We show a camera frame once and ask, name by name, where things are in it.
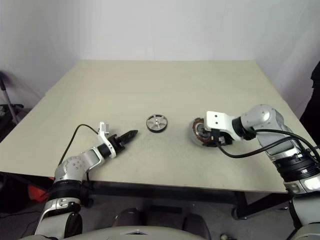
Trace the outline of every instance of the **gray floor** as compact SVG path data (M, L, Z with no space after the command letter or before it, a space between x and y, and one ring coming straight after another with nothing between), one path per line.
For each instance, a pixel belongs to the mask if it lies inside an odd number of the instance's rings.
M114 217L126 208L145 209L149 205L182 207L183 213L203 216L213 240L220 239L221 233L228 233L238 240L285 240L293 230L288 211L271 211L248 220L234 220L231 217L232 205L208 202L175 200L150 200L138 197L94 196L94 205L90 209L82 208L83 231L110 227ZM30 205L25 211L41 210L41 204ZM11 216L0 219L0 239L17 240L28 223L35 221L39 213ZM183 214L152 213L148 223L155 226L180 228ZM25 235L31 234L36 223L30 225Z

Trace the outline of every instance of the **white wall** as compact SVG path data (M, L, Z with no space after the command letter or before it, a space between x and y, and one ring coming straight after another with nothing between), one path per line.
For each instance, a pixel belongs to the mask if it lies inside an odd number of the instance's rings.
M300 115L319 10L318 0L0 0L0 68L14 102L32 107L80 58L256 59Z

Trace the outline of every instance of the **black cable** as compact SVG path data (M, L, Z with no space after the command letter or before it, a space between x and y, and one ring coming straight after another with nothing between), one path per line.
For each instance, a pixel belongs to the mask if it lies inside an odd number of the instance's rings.
M248 152L248 153L244 153L244 154L239 154L239 155L233 155L233 154L230 154L228 152L226 152L222 147L221 145L217 145L217 147L221 150L221 152L223 152L223 154L227 155L228 157L230 158L234 158L234 159L241 159L241 158L246 158L246 157L250 157L250 156L253 156L253 155L256 155L256 154L259 154L259 153L262 153L264 151L267 151L268 149L271 149L279 144L282 144L286 141L290 141L290 140L296 140L297 138L296 137L293 137L293 136L287 136L287 137L284 137L282 139L279 139L273 143L270 143L269 145L267 146L264 146L264 147L261 147L257 150L254 150L254 151L251 151L251 152Z
M29 222L29 224L26 226L24 232L22 233L22 235L21 235L21 237L20 237L21 239L24 237L24 235L25 235L26 232L28 231L28 228L30 227L30 225L36 223L37 221L38 221L38 219L36 219L36 220L34 220L34 221L32 221L32 222Z
M70 146L71 146L71 144L72 144L72 142L73 142L73 140L74 140L74 138L75 138L75 136L76 136L76 133L77 133L78 129L79 129L81 126L85 126L85 127L89 128L89 129L91 129L95 134L98 135L98 132L97 132L96 130L94 130L91 126L87 125L87 124L80 124L79 126L77 126L76 129L74 130L74 133L73 133L73 135L72 135L72 137L71 137L71 139L70 139L70 142L69 142L68 146L66 147L66 149L65 149L65 151L64 151L64 153L63 153L63 155L62 155L62 157L61 157L61 159L60 159L60 161L59 161L58 166L59 166L59 165L62 163L62 161L64 160L64 158L65 158L65 156L66 156L66 154L67 154L67 152L68 152L68 150L69 150L69 148L70 148Z
M41 213L41 211L25 211L25 212L20 212L20 213L13 213L13 214L9 214L6 216L1 216L0 219L5 219L8 217L18 216L18 215L23 215L23 214L34 214L34 213Z
M304 139L302 136L299 136L297 134L294 134L292 132L289 131L282 131L282 130L276 130L276 129L258 129L255 130L255 132L268 132L268 133L277 133L277 134L285 134L285 135L289 135L292 137L295 137L297 139L299 139L301 142L303 142L305 145L307 145L309 147L309 149L313 152L314 157L317 161L317 163L320 163L320 155L317 152L316 148L314 146L312 146L312 144L310 142L308 142L306 139Z

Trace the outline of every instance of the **beige tabletop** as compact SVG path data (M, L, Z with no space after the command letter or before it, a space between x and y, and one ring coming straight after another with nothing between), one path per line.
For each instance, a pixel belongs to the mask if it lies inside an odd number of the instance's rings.
M0 144L0 171L53 176L77 125L97 129L104 121L111 134L139 133L92 180L282 193L283 180L264 153L233 159L188 138L189 123L206 111L240 116L257 104L276 108L312 141L254 61L81 60ZM168 119L162 133L146 127L153 114ZM97 145L97 136L80 128L66 156ZM254 139L225 149L240 154L259 147Z

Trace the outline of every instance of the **table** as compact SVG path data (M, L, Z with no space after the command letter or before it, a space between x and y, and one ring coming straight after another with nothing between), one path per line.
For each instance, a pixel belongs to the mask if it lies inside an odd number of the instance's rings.
M253 60L80 60L0 144L0 171L53 176L76 126L97 129L104 121L111 134L139 133L91 174L94 181L285 193L264 153L233 159L188 138L190 122L208 110L240 116L257 104L273 106L286 125L313 143ZM147 129L146 119L153 114L167 117L164 132ZM80 128L67 156L98 144L97 136ZM257 140L225 147L235 154L257 148Z

